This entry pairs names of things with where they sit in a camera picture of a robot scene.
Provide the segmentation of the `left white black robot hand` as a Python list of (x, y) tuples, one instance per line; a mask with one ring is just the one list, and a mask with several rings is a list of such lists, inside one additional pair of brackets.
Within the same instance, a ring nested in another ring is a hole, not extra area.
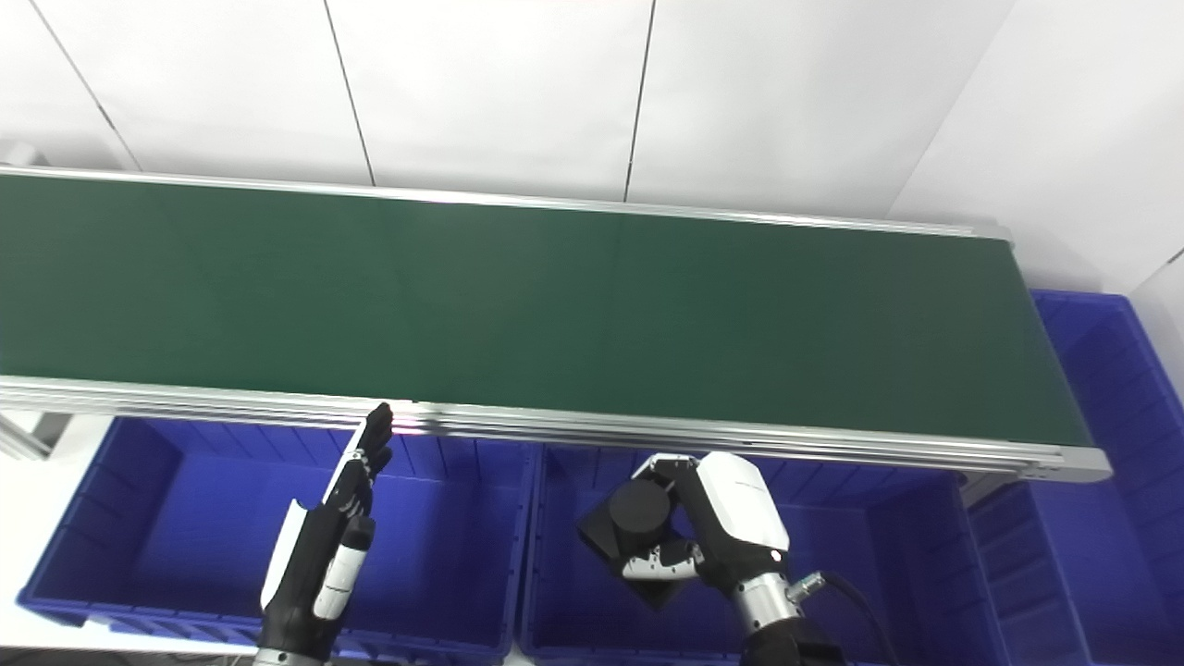
[(328, 665), (374, 542), (373, 485), (393, 457), (380, 403), (350, 435), (320, 502), (290, 502), (260, 590), (255, 665)]

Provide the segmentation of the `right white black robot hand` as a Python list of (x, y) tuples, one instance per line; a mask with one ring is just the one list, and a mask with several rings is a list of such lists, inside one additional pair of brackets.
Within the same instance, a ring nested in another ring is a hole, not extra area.
[(751, 638), (799, 619), (789, 532), (751, 461), (731, 452), (656, 452), (616, 489), (609, 517), (622, 540), (617, 572), (651, 585), (654, 606), (697, 578), (728, 598)]

